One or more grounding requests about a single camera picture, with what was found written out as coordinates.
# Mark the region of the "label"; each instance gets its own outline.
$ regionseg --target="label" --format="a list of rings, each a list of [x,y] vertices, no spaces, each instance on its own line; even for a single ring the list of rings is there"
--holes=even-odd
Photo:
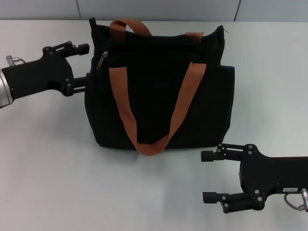
[[[298,191],[298,188],[284,188],[283,192],[288,192],[288,193],[295,193]]]

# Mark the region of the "table surface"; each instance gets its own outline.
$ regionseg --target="table surface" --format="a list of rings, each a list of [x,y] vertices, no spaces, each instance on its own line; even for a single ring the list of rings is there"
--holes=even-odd
[[[98,22],[109,25],[110,22]],[[224,25],[221,63],[235,67],[231,127],[225,143],[254,143],[268,156],[308,155],[308,23],[146,22],[152,34],[213,32]],[[71,40],[90,54],[68,58],[75,77],[90,69],[87,21],[0,21],[0,66],[26,61]],[[100,147],[84,93],[46,91],[0,110],[0,230],[3,231],[289,231],[307,214],[282,195],[262,211],[225,215],[202,192],[241,192],[239,163],[202,163],[200,151],[147,157]],[[290,196],[299,205],[300,195]]]

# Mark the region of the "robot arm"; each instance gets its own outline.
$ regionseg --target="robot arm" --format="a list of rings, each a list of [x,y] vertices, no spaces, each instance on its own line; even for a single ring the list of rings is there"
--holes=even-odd
[[[69,41],[43,48],[43,56],[29,63],[7,56],[10,67],[0,70],[0,108],[12,104],[18,98],[49,89],[58,90],[65,96],[84,91],[84,88],[76,88],[84,87],[86,78],[74,79],[66,58],[88,53],[88,44],[76,47]]]
[[[220,202],[224,213],[262,210],[272,194],[301,193],[304,204],[298,210],[308,212],[308,157],[267,157],[253,144],[245,146],[220,144],[216,152],[202,151],[201,160],[240,161],[240,182],[243,193],[204,192],[206,204]]]

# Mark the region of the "gray wall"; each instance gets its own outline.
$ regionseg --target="gray wall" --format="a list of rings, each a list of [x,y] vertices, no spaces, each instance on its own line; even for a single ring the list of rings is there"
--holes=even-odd
[[[0,19],[233,21],[240,0],[0,0]],[[308,0],[242,0],[237,21],[308,22]]]

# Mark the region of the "zipper pull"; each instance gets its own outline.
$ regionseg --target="zipper pull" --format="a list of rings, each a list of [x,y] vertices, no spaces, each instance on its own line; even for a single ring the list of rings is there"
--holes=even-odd
[[[96,70],[98,70],[98,71],[100,70],[100,68],[101,68],[101,66],[104,62],[104,59],[107,57],[107,55],[108,55],[108,52],[106,52],[106,51],[102,54],[97,66],[96,66]]]

